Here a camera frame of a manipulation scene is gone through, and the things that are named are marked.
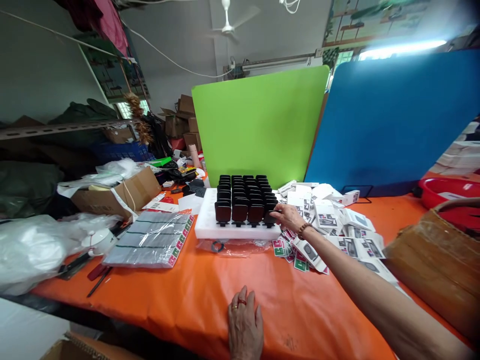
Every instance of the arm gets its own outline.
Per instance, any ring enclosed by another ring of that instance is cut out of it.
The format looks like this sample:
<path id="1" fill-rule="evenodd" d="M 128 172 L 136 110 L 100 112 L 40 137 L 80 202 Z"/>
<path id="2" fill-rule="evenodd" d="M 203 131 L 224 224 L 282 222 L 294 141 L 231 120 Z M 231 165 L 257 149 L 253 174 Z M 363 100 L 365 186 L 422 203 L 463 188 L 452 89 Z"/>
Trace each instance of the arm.
<path id="1" fill-rule="evenodd" d="M 278 204 L 275 210 L 281 213 L 271 215 L 296 233 L 305 223 L 293 206 Z M 466 345 L 390 283 L 312 227 L 307 227 L 302 236 L 400 359 L 470 359 L 472 353 Z"/>

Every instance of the stack of boxes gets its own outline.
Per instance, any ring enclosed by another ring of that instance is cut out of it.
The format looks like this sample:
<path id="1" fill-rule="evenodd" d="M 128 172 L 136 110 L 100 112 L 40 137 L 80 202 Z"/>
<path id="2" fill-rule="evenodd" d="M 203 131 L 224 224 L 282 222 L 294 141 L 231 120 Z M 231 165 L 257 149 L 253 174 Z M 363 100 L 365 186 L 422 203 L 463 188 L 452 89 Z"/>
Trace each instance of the stack of boxes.
<path id="1" fill-rule="evenodd" d="M 442 175 L 467 175 L 480 169 L 480 141 L 463 141 L 469 134 L 474 134 L 478 126 L 478 122 L 471 122 L 430 171 Z"/>
<path id="2" fill-rule="evenodd" d="M 182 94 L 176 104 L 177 111 L 162 108 L 160 116 L 165 117 L 165 133 L 170 138 L 174 149 L 188 150 L 188 145 L 195 144 L 197 151 L 202 150 L 199 127 L 195 117 L 194 100 Z"/>

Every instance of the black product holder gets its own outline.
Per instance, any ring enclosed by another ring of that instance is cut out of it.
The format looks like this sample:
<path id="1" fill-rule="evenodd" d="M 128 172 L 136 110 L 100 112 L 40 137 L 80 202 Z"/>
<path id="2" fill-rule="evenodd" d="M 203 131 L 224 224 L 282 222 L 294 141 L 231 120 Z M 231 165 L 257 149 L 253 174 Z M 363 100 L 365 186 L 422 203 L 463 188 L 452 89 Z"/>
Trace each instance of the black product holder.
<path id="1" fill-rule="evenodd" d="M 263 221 L 270 229 L 276 223 L 270 213 L 277 204 L 266 175 L 220 175 L 215 218 L 221 227 L 232 221 L 237 228 L 245 226 L 246 222 L 256 228 Z"/>

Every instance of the fluorescent light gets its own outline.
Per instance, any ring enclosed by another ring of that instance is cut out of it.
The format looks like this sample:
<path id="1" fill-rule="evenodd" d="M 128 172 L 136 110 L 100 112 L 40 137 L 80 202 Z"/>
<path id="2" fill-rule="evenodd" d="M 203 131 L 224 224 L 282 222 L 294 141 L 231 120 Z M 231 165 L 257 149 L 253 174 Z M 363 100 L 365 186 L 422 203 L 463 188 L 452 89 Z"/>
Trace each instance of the fluorescent light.
<path id="1" fill-rule="evenodd" d="M 393 54 L 413 53 L 413 52 L 419 52 L 419 51 L 428 50 L 428 49 L 434 49 L 434 48 L 438 48 L 439 46 L 445 45 L 446 43 L 447 42 L 445 40 L 435 40 L 435 41 L 411 43 L 406 45 L 383 47 L 383 48 L 362 52 L 358 59 L 359 60 L 365 60 L 367 58 L 386 59 L 391 57 Z"/>
<path id="2" fill-rule="evenodd" d="M 251 64 L 251 65 L 245 64 L 245 65 L 242 65 L 241 67 L 243 68 L 243 71 L 269 69 L 269 68 L 274 68 L 279 66 L 305 64 L 308 59 L 309 57 L 307 56 L 307 57 L 295 58 L 290 60 L 262 62 L 262 63 Z"/>

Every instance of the metal shelf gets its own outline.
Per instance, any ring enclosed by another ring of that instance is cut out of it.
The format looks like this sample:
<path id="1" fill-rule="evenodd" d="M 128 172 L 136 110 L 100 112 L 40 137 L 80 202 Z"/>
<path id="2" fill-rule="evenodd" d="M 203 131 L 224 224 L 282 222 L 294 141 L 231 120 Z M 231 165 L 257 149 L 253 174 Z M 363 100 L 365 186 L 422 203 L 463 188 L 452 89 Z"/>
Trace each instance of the metal shelf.
<path id="1" fill-rule="evenodd" d="M 117 119 L 95 122 L 75 122 L 70 124 L 56 124 L 45 126 L 13 127 L 0 130 L 0 140 L 28 138 L 39 135 L 67 133 L 78 130 L 100 129 L 114 125 L 134 125 L 138 122 L 140 122 L 139 119 Z"/>

